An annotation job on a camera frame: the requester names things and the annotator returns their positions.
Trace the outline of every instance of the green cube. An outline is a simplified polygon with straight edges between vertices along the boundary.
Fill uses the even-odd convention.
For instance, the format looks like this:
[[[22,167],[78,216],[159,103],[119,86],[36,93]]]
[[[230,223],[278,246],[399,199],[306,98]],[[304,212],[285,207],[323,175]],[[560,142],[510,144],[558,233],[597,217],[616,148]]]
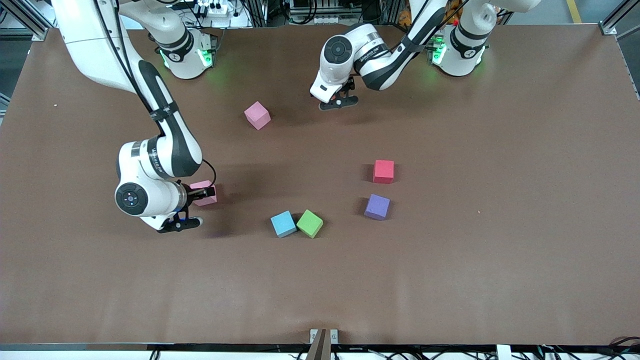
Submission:
[[[323,221],[316,214],[306,210],[298,220],[296,226],[300,231],[307,234],[310,238],[315,238],[316,234],[323,225]]]

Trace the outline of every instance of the tabletop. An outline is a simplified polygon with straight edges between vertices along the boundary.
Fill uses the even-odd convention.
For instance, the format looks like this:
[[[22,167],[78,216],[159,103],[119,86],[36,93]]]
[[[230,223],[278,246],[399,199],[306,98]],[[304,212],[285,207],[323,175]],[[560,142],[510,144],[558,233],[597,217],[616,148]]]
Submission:
[[[498,26],[451,78],[422,54],[384,92],[319,111],[340,26],[228,30],[215,68],[173,77],[144,31],[219,202],[157,234],[115,205],[115,159],[157,128],[35,42],[0,129],[0,342],[606,344],[640,329],[640,104],[596,25]],[[381,28],[387,43],[402,35]],[[260,131],[243,111],[260,101]],[[371,181],[377,159],[392,184]],[[210,179],[207,167],[187,182]],[[362,215],[372,194],[389,219]],[[269,218],[318,214],[315,239]]]

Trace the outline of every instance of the wooden block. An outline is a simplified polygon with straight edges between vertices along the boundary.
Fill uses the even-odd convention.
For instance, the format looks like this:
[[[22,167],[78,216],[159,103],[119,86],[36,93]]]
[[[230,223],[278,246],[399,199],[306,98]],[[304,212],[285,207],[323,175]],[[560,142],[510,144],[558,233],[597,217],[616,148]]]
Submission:
[[[306,210],[298,220],[296,226],[310,238],[315,238],[324,222],[316,214]]]
[[[253,105],[251,105],[247,110],[244,111],[244,115],[246,119],[249,120],[249,123],[256,128],[256,130],[262,129],[269,121],[271,121],[271,116],[269,116],[269,111],[264,108],[264,106],[256,101]]]
[[[296,224],[293,223],[293,217],[289,210],[272,217],[271,224],[279,238],[283,238],[296,232]]]
[[[364,216],[374,218],[376,220],[384,220],[387,218],[387,211],[389,210],[390,203],[391,200],[386,197],[373,193],[369,197],[369,202],[367,203],[367,209],[364,211]]]
[[[211,182],[209,180],[205,180],[205,181],[200,181],[199,183],[193,183],[189,185],[189,187],[195,190],[195,189],[208,188],[209,185],[211,185]],[[193,204],[196,204],[197,206],[205,206],[205,205],[214,204],[218,202],[218,192],[216,191],[216,185],[212,187],[213,187],[213,191],[216,193],[215,195],[206,197],[200,200],[194,200]]]
[[[391,160],[376,160],[373,165],[373,182],[390,184],[394,180],[394,162]]]

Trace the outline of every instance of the round black button panel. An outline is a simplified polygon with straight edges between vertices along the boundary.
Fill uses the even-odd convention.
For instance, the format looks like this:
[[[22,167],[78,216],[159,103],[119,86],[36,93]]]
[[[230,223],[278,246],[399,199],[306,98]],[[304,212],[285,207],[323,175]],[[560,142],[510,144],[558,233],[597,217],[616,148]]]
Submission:
[[[116,203],[125,213],[140,215],[147,207],[147,192],[138,184],[122,184],[116,190]]]
[[[324,58],[330,63],[344,63],[349,60],[352,52],[351,42],[344,36],[332,37],[324,45]]]

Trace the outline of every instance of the red cube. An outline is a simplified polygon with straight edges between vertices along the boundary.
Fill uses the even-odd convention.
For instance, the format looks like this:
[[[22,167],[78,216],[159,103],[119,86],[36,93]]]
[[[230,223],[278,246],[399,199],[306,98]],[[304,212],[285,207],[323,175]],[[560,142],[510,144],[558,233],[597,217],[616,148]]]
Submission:
[[[391,160],[376,160],[373,166],[373,182],[390,184],[394,180],[394,162]]]

